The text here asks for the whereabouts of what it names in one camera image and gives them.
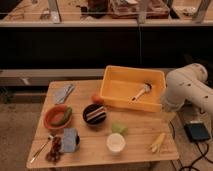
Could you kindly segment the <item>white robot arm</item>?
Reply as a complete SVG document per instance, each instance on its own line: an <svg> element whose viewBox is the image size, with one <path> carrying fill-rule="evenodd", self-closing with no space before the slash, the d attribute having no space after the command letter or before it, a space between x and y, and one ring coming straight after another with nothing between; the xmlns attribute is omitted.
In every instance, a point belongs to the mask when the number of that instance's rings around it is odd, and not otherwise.
<svg viewBox="0 0 213 171"><path fill-rule="evenodd" d="M205 84L207 78L207 69L199 63L170 71L161 96L163 109L167 112L178 111L188 100L213 116L213 89Z"/></svg>

